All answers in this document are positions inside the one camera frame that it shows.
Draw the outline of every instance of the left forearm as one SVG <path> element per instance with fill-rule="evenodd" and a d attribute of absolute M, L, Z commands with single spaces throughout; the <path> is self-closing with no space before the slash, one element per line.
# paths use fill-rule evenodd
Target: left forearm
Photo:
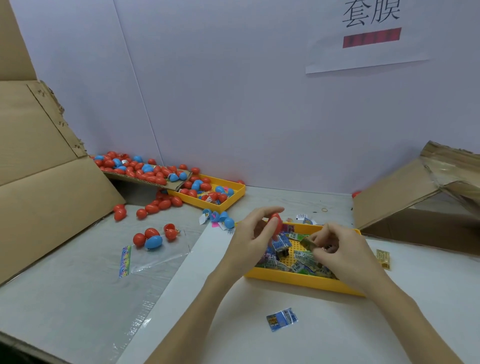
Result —
<path fill-rule="evenodd" d="M 233 285 L 221 269 L 215 269 L 198 296 L 165 336 L 145 364 L 193 364 L 200 358 L 206 335 L 223 298 Z"/>

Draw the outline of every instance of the wall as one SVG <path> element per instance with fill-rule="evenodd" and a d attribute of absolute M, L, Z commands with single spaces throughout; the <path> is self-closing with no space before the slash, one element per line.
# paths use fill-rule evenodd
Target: wall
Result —
<path fill-rule="evenodd" d="M 37 76 L 89 153 L 160 160 L 112 0 L 11 0 Z"/>
<path fill-rule="evenodd" d="M 39 76 L 87 146 L 151 156 L 149 117 L 166 164 L 341 193 L 429 139 L 480 152 L 478 2 L 426 0 L 438 29 L 430 61 L 306 75 L 311 0 L 112 1 L 78 1 L 80 11 L 13 1 Z"/>

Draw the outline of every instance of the red rectangle on sign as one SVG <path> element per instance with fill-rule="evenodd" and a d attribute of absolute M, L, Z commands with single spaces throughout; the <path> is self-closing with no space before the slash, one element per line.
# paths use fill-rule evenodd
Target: red rectangle on sign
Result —
<path fill-rule="evenodd" d="M 343 48 L 366 46 L 367 44 L 394 42 L 400 40 L 402 28 L 379 30 L 378 32 L 353 34 L 343 37 Z"/>

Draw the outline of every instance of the forearm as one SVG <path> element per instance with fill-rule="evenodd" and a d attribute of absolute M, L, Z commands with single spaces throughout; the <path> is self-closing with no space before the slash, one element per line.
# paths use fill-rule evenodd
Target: forearm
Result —
<path fill-rule="evenodd" d="M 198 296 L 145 364 L 193 364 L 201 357 L 215 313 L 234 282 L 219 269 L 205 281 Z"/>
<path fill-rule="evenodd" d="M 413 364 L 458 364 L 459 357 L 438 335 L 416 302 L 389 278 L 367 292 Z"/>

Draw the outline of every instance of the chinese characters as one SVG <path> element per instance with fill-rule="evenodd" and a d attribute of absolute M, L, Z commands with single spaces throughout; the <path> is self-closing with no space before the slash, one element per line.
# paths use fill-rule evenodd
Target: chinese characters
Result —
<path fill-rule="evenodd" d="M 352 0 L 345 3 L 349 5 L 348 10 L 343 14 L 348 18 L 342 22 L 348 22 L 347 28 L 354 25 L 365 25 L 365 20 L 372 15 L 372 21 L 382 23 L 389 17 L 398 19 L 400 12 L 400 0 Z"/>

